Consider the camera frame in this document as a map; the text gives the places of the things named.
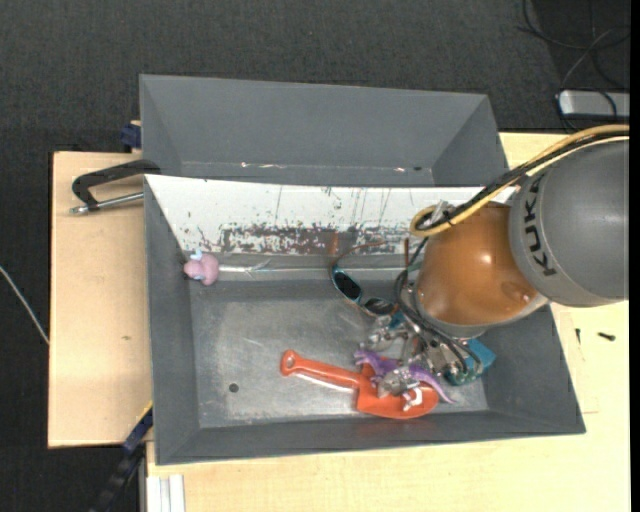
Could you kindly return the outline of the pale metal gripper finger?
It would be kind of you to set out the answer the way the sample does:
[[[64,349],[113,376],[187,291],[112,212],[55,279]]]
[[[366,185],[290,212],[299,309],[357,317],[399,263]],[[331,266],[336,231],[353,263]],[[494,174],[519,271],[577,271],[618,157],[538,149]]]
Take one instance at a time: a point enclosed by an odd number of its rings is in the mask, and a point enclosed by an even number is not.
[[[377,384],[376,393],[379,399],[389,396],[401,397],[403,411],[409,411],[423,403],[420,381],[405,367],[386,373]]]
[[[386,351],[401,337],[398,330],[378,328],[371,331],[366,339],[360,343],[360,348],[366,351]]]

